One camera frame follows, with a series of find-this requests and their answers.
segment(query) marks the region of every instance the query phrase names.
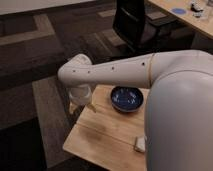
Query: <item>blue bowl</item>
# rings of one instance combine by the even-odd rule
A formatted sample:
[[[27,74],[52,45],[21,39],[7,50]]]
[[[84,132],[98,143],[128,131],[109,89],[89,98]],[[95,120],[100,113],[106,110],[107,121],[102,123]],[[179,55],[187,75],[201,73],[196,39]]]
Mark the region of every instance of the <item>blue bowl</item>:
[[[135,112],[143,104],[143,94],[138,88],[115,87],[111,92],[111,101],[117,110]]]

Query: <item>wooden tabletop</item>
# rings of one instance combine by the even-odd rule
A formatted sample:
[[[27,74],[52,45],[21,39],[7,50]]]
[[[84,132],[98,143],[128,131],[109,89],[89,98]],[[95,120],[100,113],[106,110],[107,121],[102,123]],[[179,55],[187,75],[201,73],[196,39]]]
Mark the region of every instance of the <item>wooden tabletop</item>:
[[[134,151],[135,138],[144,135],[144,106],[148,90],[141,89],[144,104],[138,112],[118,113],[111,105],[112,86],[97,86],[93,103],[85,107],[63,149],[108,170],[145,171],[145,156]]]
[[[190,10],[190,0],[148,0],[153,5],[163,9],[166,12],[176,16],[178,19],[193,27],[197,31],[203,33],[207,37],[213,39],[213,10],[208,19],[196,18],[193,16],[193,12]],[[204,7],[205,0],[196,1],[200,7]],[[186,10],[185,14],[178,15],[172,12],[174,8],[182,8]]]

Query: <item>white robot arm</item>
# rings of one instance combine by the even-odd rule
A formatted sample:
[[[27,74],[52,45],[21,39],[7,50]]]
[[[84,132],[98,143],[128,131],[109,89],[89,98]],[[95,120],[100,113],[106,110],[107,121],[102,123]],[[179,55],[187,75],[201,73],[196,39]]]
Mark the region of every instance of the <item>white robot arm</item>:
[[[85,105],[91,84],[151,88],[145,112],[148,171],[213,170],[213,56],[164,52],[91,65],[77,55],[58,72],[71,100]]]

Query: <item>office chair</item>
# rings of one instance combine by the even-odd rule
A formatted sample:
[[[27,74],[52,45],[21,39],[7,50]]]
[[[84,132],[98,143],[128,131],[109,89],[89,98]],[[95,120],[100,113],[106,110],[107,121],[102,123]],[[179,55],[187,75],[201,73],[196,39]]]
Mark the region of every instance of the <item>office chair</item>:
[[[171,16],[153,21],[148,19],[144,0],[117,0],[113,29],[130,49],[137,51],[152,46],[161,28],[174,21]]]

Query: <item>floor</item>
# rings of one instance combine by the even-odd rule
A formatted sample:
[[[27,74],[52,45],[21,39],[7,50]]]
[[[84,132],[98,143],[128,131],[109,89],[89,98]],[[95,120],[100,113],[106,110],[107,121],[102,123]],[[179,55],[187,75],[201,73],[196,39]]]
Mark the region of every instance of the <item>floor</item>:
[[[0,15],[83,3],[88,1],[92,0],[2,0],[0,1]]]
[[[115,6],[99,0],[0,16],[0,170],[104,170],[62,150],[82,108],[69,113],[56,73],[79,53],[94,64],[134,55],[112,29]],[[172,42],[188,48],[181,40]]]

